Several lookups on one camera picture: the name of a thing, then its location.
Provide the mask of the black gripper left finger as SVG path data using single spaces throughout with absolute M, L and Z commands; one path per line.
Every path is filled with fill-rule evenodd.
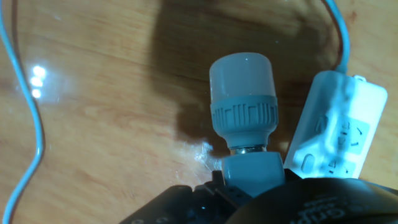
M 169 187 L 120 224 L 222 224 L 250 200 L 246 192 L 227 186 L 216 170 L 211 181 L 195 188 Z

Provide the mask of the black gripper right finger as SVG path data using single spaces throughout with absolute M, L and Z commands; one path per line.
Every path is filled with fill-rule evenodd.
M 290 169 L 284 169 L 284 174 L 285 174 L 285 181 L 286 182 L 293 182 L 297 180 L 302 180 L 300 176 L 298 176 L 295 172 L 293 172 Z

